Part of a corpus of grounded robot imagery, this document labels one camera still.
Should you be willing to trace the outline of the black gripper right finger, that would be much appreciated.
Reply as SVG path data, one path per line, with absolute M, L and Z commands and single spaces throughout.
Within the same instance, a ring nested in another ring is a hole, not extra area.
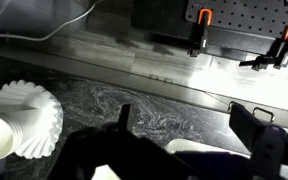
M 286 131 L 257 119 L 243 105 L 231 102 L 229 127 L 251 153 L 253 164 L 280 165 L 285 153 Z

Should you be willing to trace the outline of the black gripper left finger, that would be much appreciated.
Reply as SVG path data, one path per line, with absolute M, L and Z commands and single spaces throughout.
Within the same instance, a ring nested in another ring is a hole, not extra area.
M 131 110 L 130 104 L 123 104 L 118 119 L 118 127 L 120 130 L 126 130 L 128 126 L 128 119 Z

